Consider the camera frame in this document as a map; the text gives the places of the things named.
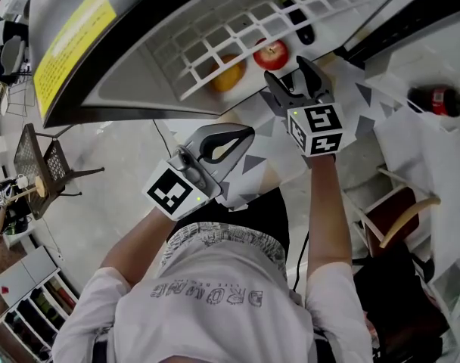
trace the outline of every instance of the wooden chair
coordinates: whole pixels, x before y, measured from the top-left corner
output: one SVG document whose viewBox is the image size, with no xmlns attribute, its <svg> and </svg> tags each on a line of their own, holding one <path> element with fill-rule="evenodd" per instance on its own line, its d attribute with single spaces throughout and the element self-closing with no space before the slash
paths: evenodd
<svg viewBox="0 0 460 363">
<path fill-rule="evenodd" d="M 343 191 L 343 198 L 361 219 L 362 227 L 352 227 L 364 240 L 371 257 L 382 254 L 394 244 L 404 241 L 420 224 L 418 214 L 428 207 L 440 204 L 440 198 L 419 188 L 398 175 L 378 168 L 378 171 L 399 183 L 398 187 L 366 209 L 360 209 Z M 414 190 L 425 199 L 417 202 Z"/>
</svg>

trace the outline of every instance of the person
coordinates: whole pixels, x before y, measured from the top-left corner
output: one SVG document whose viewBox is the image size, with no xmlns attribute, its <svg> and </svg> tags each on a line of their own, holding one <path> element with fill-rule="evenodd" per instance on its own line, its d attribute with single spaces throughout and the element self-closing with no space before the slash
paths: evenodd
<svg viewBox="0 0 460 363">
<path fill-rule="evenodd" d="M 6 189 L 7 186 L 13 186 L 12 191 L 15 194 L 19 194 L 21 191 L 15 187 L 16 181 L 14 179 L 8 179 L 0 182 L 0 191 Z M 12 227 L 15 234 L 23 232 L 28 227 L 28 219 L 30 208 L 26 203 L 24 197 L 17 199 L 16 202 L 9 206 L 0 206 L 0 236 L 7 229 L 8 226 Z"/>
<path fill-rule="evenodd" d="M 246 210 L 212 201 L 178 223 L 153 209 L 85 286 L 54 363 L 371 362 L 332 156 L 312 158 L 303 305 L 286 281 L 288 247 L 278 188 Z"/>
</svg>

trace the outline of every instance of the red apple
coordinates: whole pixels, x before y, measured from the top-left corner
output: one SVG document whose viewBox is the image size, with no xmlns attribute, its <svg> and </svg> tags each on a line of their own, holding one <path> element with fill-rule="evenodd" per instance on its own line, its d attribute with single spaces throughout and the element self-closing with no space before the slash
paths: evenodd
<svg viewBox="0 0 460 363">
<path fill-rule="evenodd" d="M 262 43 L 266 38 L 259 40 L 256 45 Z M 275 41 L 270 45 L 261 48 L 253 53 L 253 59 L 264 70 L 279 70 L 289 60 L 288 47 L 282 40 Z"/>
</svg>

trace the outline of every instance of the black wire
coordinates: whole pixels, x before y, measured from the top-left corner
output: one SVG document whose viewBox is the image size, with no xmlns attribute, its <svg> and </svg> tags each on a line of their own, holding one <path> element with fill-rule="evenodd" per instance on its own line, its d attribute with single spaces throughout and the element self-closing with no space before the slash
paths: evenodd
<svg viewBox="0 0 460 363">
<path fill-rule="evenodd" d="M 163 134 L 161 133 L 160 129 L 157 127 L 156 121 L 154 119 L 153 119 L 153 123 L 154 123 L 154 126 L 156 127 L 157 132 L 161 136 L 161 140 L 163 140 L 164 146 L 166 147 L 166 150 L 168 151 L 169 158 L 171 158 L 171 152 L 169 151 L 168 144 L 166 143 L 166 140 L 164 139 Z"/>
<path fill-rule="evenodd" d="M 300 261 L 303 258 L 304 250 L 306 249 L 307 241 L 309 240 L 309 232 L 307 232 L 306 239 L 304 241 L 303 249 L 300 251 L 299 260 L 297 261 L 297 270 L 296 270 L 296 283 L 294 284 L 294 288 L 292 289 L 294 292 L 296 291 L 297 284 L 299 283 L 299 268 L 300 268 Z"/>
</svg>

